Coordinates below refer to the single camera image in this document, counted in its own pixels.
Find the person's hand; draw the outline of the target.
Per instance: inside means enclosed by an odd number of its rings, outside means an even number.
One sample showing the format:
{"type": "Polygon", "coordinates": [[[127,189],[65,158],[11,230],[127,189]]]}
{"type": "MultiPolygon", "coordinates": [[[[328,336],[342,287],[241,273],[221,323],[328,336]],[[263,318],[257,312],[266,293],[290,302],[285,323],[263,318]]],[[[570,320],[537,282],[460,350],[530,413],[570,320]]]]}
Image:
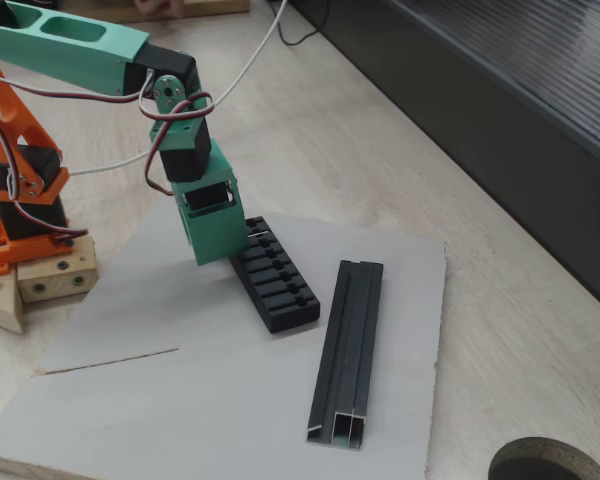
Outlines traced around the person's hand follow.
{"type": "Polygon", "coordinates": [[[134,0],[134,5],[145,16],[180,17],[183,0],[134,0]]]}

